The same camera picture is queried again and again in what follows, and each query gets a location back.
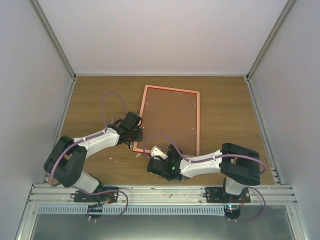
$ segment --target perforated metal strip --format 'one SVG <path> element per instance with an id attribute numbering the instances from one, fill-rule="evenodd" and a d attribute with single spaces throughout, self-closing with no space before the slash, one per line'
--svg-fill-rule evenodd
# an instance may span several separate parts
<path id="1" fill-rule="evenodd" d="M 103 215 L 116 215 L 124 209 L 122 205 L 104 205 Z M 86 214 L 87 205 L 41 204 L 39 214 Z M 215 215 L 224 216 L 223 206 L 166 206 L 166 205 L 132 205 L 128 206 L 126 215 Z"/>

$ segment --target wooden table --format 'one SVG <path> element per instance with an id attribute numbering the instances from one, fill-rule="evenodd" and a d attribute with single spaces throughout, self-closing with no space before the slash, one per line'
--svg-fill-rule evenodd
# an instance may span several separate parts
<path id="1" fill-rule="evenodd" d="M 262 185 L 274 184 L 250 97 L 242 77 L 212 76 L 91 76 L 78 77 L 65 118 L 62 135 L 86 136 L 103 129 L 99 102 L 105 92 L 119 93 L 128 111 L 139 113 L 145 85 L 200 92 L 200 155 L 212 153 L 223 143 L 234 143 L 260 153 L 267 166 Z M 108 123 L 124 117 L 121 101 L 109 95 L 103 102 Z M 84 171 L 110 185 L 222 185 L 224 175 L 195 176 L 181 183 L 168 182 L 146 171 L 148 160 L 136 157 L 124 144 L 90 156 Z"/>

